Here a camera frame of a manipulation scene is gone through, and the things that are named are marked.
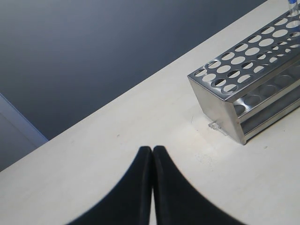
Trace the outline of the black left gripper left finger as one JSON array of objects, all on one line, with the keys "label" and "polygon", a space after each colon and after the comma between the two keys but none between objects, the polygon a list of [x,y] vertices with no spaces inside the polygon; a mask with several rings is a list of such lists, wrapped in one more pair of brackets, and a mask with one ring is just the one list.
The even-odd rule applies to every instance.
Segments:
[{"label": "black left gripper left finger", "polygon": [[71,225],[148,225],[152,195],[152,150],[139,148],[114,188]]}]

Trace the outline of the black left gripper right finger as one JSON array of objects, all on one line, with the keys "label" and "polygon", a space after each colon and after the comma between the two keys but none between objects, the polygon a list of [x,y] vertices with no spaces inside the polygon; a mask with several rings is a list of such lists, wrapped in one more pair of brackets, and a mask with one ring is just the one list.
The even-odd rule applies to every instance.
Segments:
[{"label": "black left gripper right finger", "polygon": [[164,146],[153,150],[153,191],[158,225],[235,225],[237,219],[200,194]]}]

